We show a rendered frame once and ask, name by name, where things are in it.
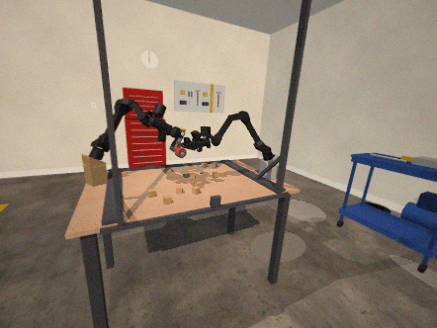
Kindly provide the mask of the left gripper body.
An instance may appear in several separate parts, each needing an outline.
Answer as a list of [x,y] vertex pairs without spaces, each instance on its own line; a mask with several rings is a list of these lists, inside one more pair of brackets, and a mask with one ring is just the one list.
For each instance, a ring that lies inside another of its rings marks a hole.
[[162,121],[162,124],[161,124],[160,128],[158,128],[158,130],[164,130],[164,131],[169,132],[170,136],[172,136],[174,138],[177,137],[180,129],[181,128],[179,128],[178,126],[173,126],[173,128],[172,128],[171,124],[168,124],[168,123],[166,123],[164,121]]

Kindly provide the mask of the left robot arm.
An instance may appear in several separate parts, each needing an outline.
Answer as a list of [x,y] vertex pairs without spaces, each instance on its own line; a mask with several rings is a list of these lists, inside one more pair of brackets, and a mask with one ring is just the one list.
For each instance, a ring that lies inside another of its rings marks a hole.
[[[122,104],[124,104],[124,105],[122,105]],[[142,108],[133,99],[119,99],[119,100],[117,100],[115,103],[114,109],[115,109],[115,113],[113,115],[113,118],[114,118],[115,132],[116,132],[116,130],[121,122],[122,117],[124,115],[126,115],[129,111],[131,112],[132,110],[134,110],[135,113],[137,114],[138,121],[140,123],[144,124],[146,127],[153,126],[155,128],[160,128],[160,126],[162,124],[162,120],[160,118],[163,118],[163,115],[166,111],[166,107],[164,105],[157,103],[154,107],[153,112],[151,112],[150,110],[148,110],[147,112],[143,112]],[[160,130],[158,133],[158,141],[165,142],[166,141],[166,134],[168,134],[167,131]],[[165,138],[163,137],[163,135],[165,135],[164,136]],[[95,158],[95,159],[101,161],[105,155],[104,152],[108,152],[110,150],[109,149],[108,131],[106,130],[96,140],[91,142],[90,146],[93,146],[93,148],[89,154],[89,157],[92,157],[92,158]],[[101,149],[101,148],[103,148],[103,149]]]

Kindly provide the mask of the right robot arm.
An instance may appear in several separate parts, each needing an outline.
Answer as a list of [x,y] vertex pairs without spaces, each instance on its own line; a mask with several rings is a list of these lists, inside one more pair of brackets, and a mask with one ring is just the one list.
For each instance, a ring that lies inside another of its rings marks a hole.
[[[207,148],[211,148],[211,143],[213,146],[219,146],[220,142],[222,140],[222,137],[223,137],[224,133],[226,132],[226,130],[228,129],[228,127],[230,126],[230,124],[233,121],[238,121],[238,120],[241,120],[243,123],[245,122],[244,124],[247,127],[249,133],[251,132],[250,134],[255,142],[253,145],[254,146],[257,145],[257,147],[255,146],[255,149],[262,152],[264,160],[271,160],[275,156],[275,155],[273,155],[273,153],[271,151],[271,147],[267,146],[259,138],[256,130],[254,129],[254,127],[250,121],[250,116],[245,111],[240,111],[237,114],[229,115],[227,117],[227,119],[225,120],[225,122],[223,123],[223,125],[221,126],[221,128],[219,129],[219,131],[214,136],[211,135],[211,127],[210,126],[201,126],[201,132],[198,132],[197,130],[194,130],[191,132],[192,139],[196,139],[197,141],[200,141],[201,139],[203,139],[204,143],[205,143],[204,146],[206,146]],[[203,138],[201,138],[202,136],[203,136]],[[266,146],[268,148],[266,148]]]

